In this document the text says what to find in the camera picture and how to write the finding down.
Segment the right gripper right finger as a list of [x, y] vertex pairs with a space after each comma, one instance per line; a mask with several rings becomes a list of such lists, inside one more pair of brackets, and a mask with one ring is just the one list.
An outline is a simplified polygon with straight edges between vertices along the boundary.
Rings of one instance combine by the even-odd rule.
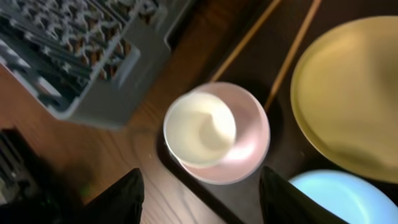
[[337, 224], [345, 221], [295, 188], [270, 167], [263, 167], [259, 195], [264, 223]]

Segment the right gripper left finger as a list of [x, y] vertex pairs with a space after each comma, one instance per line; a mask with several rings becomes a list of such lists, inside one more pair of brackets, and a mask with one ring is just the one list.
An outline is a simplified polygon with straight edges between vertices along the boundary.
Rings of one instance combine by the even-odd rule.
[[77, 222], [136, 224], [141, 221], [143, 202], [144, 181], [135, 168], [86, 205]]

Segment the light blue bowl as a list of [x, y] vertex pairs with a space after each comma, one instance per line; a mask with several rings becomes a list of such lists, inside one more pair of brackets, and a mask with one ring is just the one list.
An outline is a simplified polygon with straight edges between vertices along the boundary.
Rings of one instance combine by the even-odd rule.
[[312, 170], [290, 183], [347, 223], [397, 223], [397, 205], [373, 184], [337, 170]]

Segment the white cup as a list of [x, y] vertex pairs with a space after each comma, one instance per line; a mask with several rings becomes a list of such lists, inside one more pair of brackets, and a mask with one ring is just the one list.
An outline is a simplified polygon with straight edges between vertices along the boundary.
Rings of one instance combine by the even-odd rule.
[[221, 98], [200, 91], [172, 103], [163, 129], [170, 152], [193, 167], [217, 164], [236, 141], [236, 122], [229, 106]]

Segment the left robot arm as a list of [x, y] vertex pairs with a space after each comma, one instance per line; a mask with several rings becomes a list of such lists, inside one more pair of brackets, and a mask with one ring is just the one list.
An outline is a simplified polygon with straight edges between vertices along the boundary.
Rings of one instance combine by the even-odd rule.
[[66, 223], [82, 208], [18, 130], [1, 130], [1, 223]]

